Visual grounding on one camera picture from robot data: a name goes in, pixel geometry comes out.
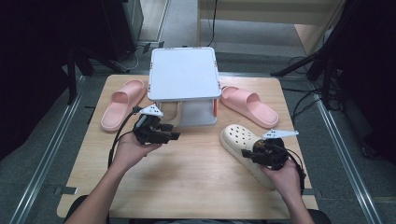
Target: hand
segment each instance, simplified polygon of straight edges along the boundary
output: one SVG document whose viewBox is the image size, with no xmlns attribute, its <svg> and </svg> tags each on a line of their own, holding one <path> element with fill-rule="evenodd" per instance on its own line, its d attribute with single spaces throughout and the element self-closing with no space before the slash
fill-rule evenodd
<svg viewBox="0 0 396 224">
<path fill-rule="evenodd" d="M 125 134 L 119 141 L 112 166 L 127 172 L 131 167 L 140 162 L 151 151 L 161 147 L 162 144 L 141 145 L 134 133 Z"/>
<path fill-rule="evenodd" d="M 260 169 L 270 177 L 276 190 L 284 199 L 301 197 L 300 177 L 296 170 L 296 165 L 287 160 L 280 170 L 271 170 L 266 166 L 260 166 Z"/>
</svg>

